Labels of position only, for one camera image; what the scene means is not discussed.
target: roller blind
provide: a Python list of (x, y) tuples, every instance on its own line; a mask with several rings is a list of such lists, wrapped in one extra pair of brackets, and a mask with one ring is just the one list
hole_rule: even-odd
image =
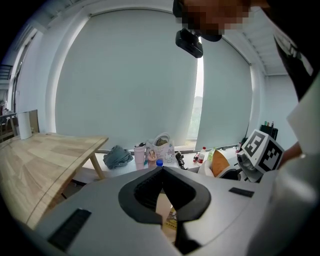
[(252, 104), (250, 66), (225, 40), (203, 45), (203, 100), (196, 149), (236, 144)]
[(56, 131), (108, 136), (104, 149), (168, 132), (185, 143), (197, 60), (175, 44), (172, 14), (122, 10), (92, 17), (72, 44), (58, 81)]

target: hand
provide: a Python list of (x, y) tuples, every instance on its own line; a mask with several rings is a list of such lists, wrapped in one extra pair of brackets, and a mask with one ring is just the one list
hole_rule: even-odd
[(281, 159), (278, 169), (280, 169), (288, 160), (297, 158), (301, 154), (302, 154), (302, 150), (299, 145), (299, 142), (297, 142), (296, 144), (294, 144), (292, 147), (290, 147), (288, 150), (286, 150), (283, 153), (283, 157)]

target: ceiling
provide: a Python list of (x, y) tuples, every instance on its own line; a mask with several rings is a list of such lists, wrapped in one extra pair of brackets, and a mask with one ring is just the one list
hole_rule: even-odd
[[(173, 0), (144, 0), (144, 1), (121, 1), (118, 0), (48, 0), (32, 17), (33, 21), (36, 21), (38, 28), (43, 30), (48, 29), (55, 21), (78, 12), (83, 6), (100, 4), (101, 2), (107, 2), (108, 6), (114, 5), (123, 6), (123, 3), (127, 2), (131, 6), (135, 3), (138, 7), (141, 7), (141, 3), (158, 3), (159, 6), (172, 6)], [(242, 26), (242, 29), (238, 29), (246, 40), (249, 42), (253, 50), (260, 58), (264, 71), (267, 76), (274, 75), (286, 75), (286, 69), (278, 55), (275, 40), (273, 37), (273, 31), (269, 24), (268, 18), (259, 7), (251, 9), (252, 13), (248, 22)]]
[(252, 18), (249, 18), (248, 24), (243, 26), (241, 32), (257, 52), (267, 75), (287, 74), (277, 51), (270, 21), (261, 8), (252, 8)]

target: black rubber pad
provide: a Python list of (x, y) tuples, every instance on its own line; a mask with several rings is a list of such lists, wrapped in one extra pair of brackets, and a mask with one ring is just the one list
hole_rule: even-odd
[(81, 228), (91, 215), (88, 210), (77, 209), (74, 213), (53, 233), (48, 242), (65, 252), (75, 239)]
[(249, 191), (249, 190), (245, 190), (245, 189), (241, 189), (241, 188), (237, 188), (237, 187), (233, 187), (229, 190), (229, 192), (244, 196), (244, 197), (248, 197), (248, 198), (252, 198), (252, 196), (254, 195), (255, 192), (253, 191)]

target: blue cloth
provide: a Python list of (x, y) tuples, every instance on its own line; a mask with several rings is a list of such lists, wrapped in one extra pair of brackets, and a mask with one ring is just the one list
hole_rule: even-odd
[(103, 162), (109, 169), (126, 166), (134, 158), (127, 150), (116, 145), (108, 154), (103, 156)]

